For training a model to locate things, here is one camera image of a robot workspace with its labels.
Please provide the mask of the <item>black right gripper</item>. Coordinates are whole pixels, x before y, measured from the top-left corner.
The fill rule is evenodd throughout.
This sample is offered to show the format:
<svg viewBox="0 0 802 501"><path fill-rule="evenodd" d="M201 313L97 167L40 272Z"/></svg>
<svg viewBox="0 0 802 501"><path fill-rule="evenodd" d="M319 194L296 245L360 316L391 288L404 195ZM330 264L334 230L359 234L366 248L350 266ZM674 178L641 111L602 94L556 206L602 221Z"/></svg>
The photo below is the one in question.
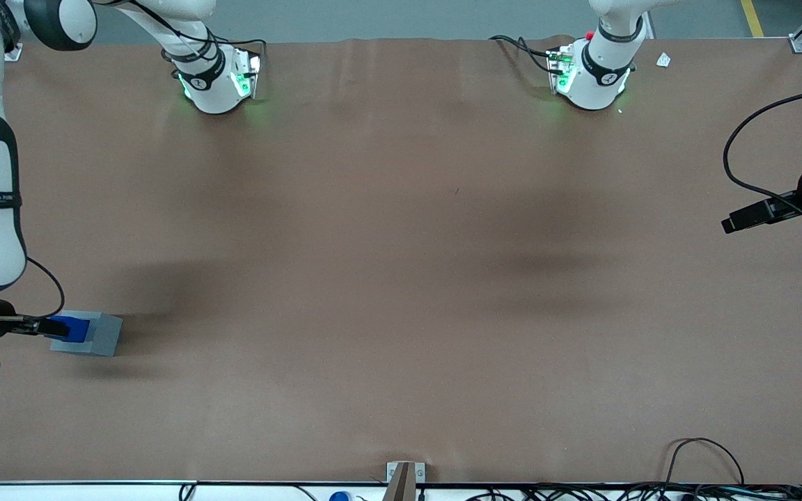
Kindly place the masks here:
<svg viewBox="0 0 802 501"><path fill-rule="evenodd" d="M0 299L0 338L7 333L61 338L61 322L48 316L19 316L9 301Z"/></svg>

